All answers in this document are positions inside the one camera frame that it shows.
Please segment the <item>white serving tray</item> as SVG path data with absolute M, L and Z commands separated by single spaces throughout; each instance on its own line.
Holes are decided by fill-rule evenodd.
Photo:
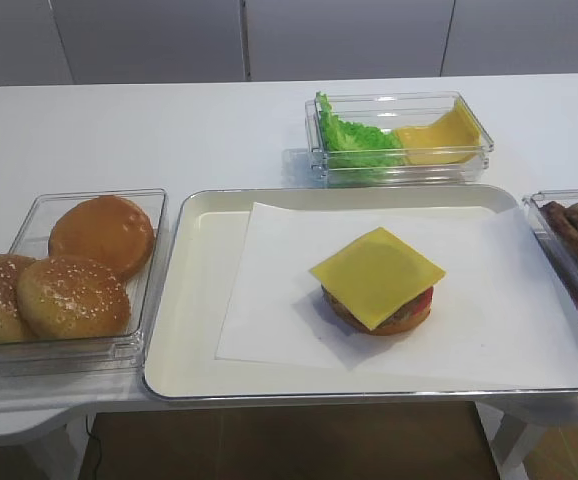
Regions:
M 467 219 L 517 212 L 545 262 L 551 321 L 535 354 L 475 378 L 222 359 L 223 323 L 256 205 L 299 212 L 395 213 L 447 209 Z M 403 397 L 578 393 L 578 312 L 515 199 L 487 185 L 204 191 L 181 207 L 160 308 L 144 367 L 146 386 L 168 400 L 328 403 Z

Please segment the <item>bottom burger bun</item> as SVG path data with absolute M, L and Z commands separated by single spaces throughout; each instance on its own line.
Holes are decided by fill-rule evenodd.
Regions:
M 400 333 L 405 333 L 408 332 L 410 330 L 415 329 L 418 325 L 420 325 L 422 322 L 424 322 L 428 316 L 430 315 L 431 312 L 431 306 L 430 306 L 430 310 L 428 311 L 428 315 L 426 316 L 425 319 L 423 319 L 422 317 L 417 317 L 417 318 L 410 318 L 408 321 L 403 322 L 402 324 L 398 324 L 398 325 L 389 325 L 387 328 L 380 328 L 378 330 L 371 330 L 367 331 L 364 328 L 356 325 L 354 322 L 349 322 L 349 321 L 345 321 L 344 319 L 340 318 L 336 312 L 334 311 L 334 313 L 341 319 L 343 320 L 345 323 L 347 323 L 348 325 L 350 325 L 352 328 L 354 328 L 355 330 L 363 333 L 363 334 L 367 334 L 367 335 L 372 335 L 372 336 L 390 336 L 390 335 L 396 335 L 396 334 L 400 334 Z

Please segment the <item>yellow cheese slice on burger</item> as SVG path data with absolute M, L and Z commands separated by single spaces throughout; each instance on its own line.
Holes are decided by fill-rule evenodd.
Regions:
M 446 275 L 383 227 L 352 241 L 310 273 L 371 330 Z

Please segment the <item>plain smooth bun half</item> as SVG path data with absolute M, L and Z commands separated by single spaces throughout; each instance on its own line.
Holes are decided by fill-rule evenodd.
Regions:
M 155 234 L 147 214 L 134 202 L 103 195 L 79 203 L 55 223 L 48 254 L 89 258 L 126 282 L 145 266 Z

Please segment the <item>brown patty in burger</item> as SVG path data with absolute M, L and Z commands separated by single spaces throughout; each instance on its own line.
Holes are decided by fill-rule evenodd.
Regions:
M 367 331 L 370 331 L 370 328 L 365 323 L 360 321 L 347 306 L 345 306 L 340 300 L 338 300 L 324 286 L 322 286 L 321 289 L 323 291 L 323 295 L 324 295 L 325 300 L 327 301 L 327 303 L 332 307 L 332 309 L 336 312 L 336 314 L 340 318 L 344 319 L 345 321 L 354 322 L 356 325 L 364 328 Z M 411 306 L 412 306 L 411 301 L 412 300 L 403 304 L 401 307 L 399 307 L 395 312 L 393 312 L 389 316 L 386 316 L 380 323 L 378 323 L 373 328 L 373 330 L 378 330 L 380 328 L 387 328 L 389 325 L 402 324 L 403 322 L 408 321 L 410 318 L 422 317 L 423 319 L 425 319 L 426 316 L 428 315 L 428 311 L 430 309 L 422 311 L 417 315 L 413 315 L 411 313 Z

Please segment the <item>brown patty left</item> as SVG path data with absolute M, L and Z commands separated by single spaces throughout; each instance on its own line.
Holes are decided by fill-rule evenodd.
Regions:
M 578 260 L 578 231 L 568 220 L 564 205 L 551 201 L 540 211 L 551 230 L 563 241 L 568 251 Z

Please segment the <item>green lettuce leaf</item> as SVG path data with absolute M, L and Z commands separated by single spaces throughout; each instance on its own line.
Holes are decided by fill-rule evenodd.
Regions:
M 330 156 L 330 169 L 378 168 L 404 166 L 403 155 L 378 154 L 378 150 L 397 150 L 402 143 L 394 133 L 384 133 L 378 127 L 341 120 L 333 112 L 326 94 L 318 92 L 321 107 L 320 130 Z

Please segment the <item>yellow cheese slice in container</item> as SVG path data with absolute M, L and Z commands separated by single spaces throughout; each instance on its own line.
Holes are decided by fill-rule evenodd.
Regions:
M 406 162 L 412 166 L 463 163 L 480 146 L 480 131 L 465 102 L 454 107 L 428 126 L 397 128 L 393 135 L 406 150 Z

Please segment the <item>red tomato slice in burger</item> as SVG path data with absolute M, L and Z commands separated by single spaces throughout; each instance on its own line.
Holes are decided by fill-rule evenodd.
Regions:
M 433 300 L 433 293 L 434 288 L 430 287 L 412 300 L 411 313 L 417 315 L 422 311 L 429 310 Z

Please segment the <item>sesame bun in container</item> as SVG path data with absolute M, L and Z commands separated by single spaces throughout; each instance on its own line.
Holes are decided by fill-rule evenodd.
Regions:
M 131 318 L 125 286 L 107 266 L 71 255 L 32 263 L 16 285 L 23 320 L 43 340 L 111 337 Z

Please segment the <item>clear lettuce cheese container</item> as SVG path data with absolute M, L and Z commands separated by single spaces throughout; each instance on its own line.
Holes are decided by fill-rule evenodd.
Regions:
M 305 123 L 311 165 L 330 187 L 393 186 L 412 183 L 470 183 L 477 181 L 489 166 L 494 142 L 463 96 L 457 92 L 391 93 L 366 95 L 327 95 L 333 112 L 341 120 L 375 126 L 393 133 L 407 126 L 428 126 L 463 100 L 480 131 L 480 146 L 463 163 L 412 166 L 406 150 L 378 150 L 378 154 L 403 155 L 404 166 L 330 169 L 329 152 L 320 130 L 321 107 L 316 94 L 305 104 Z

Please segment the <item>white paper sheet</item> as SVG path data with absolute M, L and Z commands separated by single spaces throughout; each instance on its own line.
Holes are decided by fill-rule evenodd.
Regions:
M 445 271 L 431 316 L 390 337 L 355 332 L 313 268 L 363 234 L 388 232 Z M 517 212 L 299 212 L 256 205 L 217 354 L 222 359 L 475 378 L 535 354 L 553 317 L 542 255 Z

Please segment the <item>clear bun container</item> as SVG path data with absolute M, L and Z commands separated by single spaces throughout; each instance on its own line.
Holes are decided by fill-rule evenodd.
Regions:
M 10 247 L 12 254 L 45 258 L 50 230 L 78 204 L 102 196 L 99 192 L 44 194 L 33 201 Z M 154 250 L 146 265 L 126 285 L 131 315 L 119 335 L 72 340 L 0 344 L 0 374 L 34 375 L 129 368 L 141 362 L 162 270 L 168 259 L 168 195 L 163 189 L 119 190 L 117 196 L 140 207 L 155 234 Z

